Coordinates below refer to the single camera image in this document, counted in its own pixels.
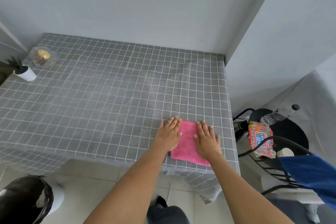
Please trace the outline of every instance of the forearm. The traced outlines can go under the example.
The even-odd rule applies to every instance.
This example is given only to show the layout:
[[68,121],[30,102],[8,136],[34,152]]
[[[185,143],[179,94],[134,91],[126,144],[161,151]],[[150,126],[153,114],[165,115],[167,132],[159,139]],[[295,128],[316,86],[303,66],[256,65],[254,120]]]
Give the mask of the forearm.
[[234,171],[224,156],[208,159],[222,187],[235,224],[294,224]]
[[166,151],[152,146],[117,182],[84,224],[143,223]]

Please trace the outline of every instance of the potted plant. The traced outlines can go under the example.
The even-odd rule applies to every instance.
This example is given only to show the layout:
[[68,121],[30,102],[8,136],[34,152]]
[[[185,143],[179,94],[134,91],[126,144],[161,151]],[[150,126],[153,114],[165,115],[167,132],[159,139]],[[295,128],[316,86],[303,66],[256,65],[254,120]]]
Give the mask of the potted plant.
[[36,74],[30,69],[29,66],[23,65],[22,61],[19,58],[11,57],[7,59],[8,65],[13,68],[13,73],[18,77],[21,77],[27,82],[31,82],[36,78]]

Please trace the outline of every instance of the black bottle cap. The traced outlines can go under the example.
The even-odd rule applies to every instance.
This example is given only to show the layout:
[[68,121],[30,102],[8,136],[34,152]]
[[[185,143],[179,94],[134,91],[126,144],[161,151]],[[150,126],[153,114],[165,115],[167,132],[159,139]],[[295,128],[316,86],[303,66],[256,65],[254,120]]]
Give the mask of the black bottle cap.
[[297,111],[300,110],[300,106],[298,104],[292,105],[293,110]]

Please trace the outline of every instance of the foot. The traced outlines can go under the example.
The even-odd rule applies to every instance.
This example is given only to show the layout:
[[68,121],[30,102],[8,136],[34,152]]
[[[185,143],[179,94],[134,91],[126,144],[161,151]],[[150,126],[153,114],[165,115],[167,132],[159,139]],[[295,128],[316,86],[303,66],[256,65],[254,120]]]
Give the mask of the foot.
[[157,197],[156,203],[162,205],[163,208],[168,207],[166,201],[165,201],[164,198],[161,197],[161,196],[158,196],[158,197]]

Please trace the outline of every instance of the jeans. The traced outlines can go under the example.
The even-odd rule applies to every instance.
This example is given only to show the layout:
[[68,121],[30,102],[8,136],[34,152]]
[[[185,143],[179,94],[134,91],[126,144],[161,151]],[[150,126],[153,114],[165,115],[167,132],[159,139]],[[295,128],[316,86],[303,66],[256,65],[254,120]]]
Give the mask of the jeans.
[[163,208],[160,204],[149,207],[147,221],[148,224],[190,224],[181,208],[177,206]]

